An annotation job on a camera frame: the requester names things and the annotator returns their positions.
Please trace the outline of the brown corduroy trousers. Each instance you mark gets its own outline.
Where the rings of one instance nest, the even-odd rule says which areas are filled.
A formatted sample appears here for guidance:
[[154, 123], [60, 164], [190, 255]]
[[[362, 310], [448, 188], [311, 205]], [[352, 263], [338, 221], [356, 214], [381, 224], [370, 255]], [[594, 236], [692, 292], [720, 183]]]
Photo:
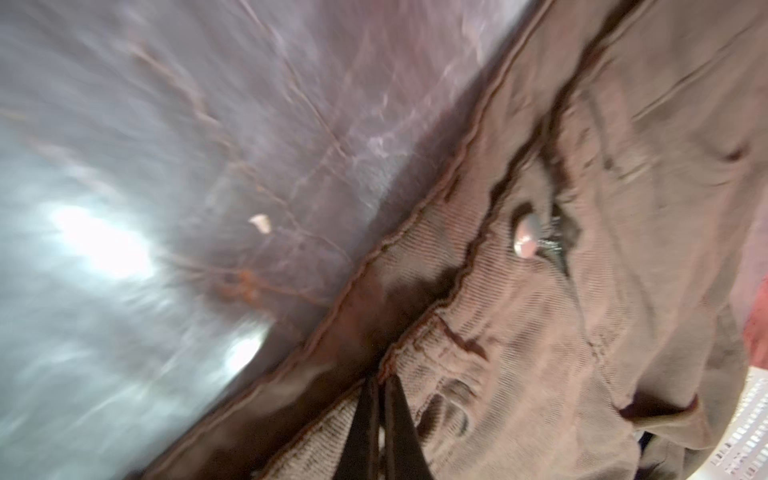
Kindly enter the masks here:
[[433, 479], [683, 479], [746, 374], [763, 1], [541, 1], [456, 153], [328, 316], [147, 479], [333, 479], [399, 377]]

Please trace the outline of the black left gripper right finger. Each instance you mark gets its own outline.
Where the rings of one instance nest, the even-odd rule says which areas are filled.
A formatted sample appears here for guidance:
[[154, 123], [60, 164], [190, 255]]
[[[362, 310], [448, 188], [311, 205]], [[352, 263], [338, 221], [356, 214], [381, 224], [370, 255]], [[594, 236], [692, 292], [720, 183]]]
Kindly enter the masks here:
[[387, 480], [432, 480], [398, 376], [384, 382], [384, 474]]

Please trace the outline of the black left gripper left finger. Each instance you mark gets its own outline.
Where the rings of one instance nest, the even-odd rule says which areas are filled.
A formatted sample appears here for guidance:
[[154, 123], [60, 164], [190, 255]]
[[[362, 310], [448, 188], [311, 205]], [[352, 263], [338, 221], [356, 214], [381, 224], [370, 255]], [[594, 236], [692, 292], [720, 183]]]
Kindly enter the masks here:
[[361, 389], [334, 480], [374, 480], [379, 475], [379, 383], [368, 377]]

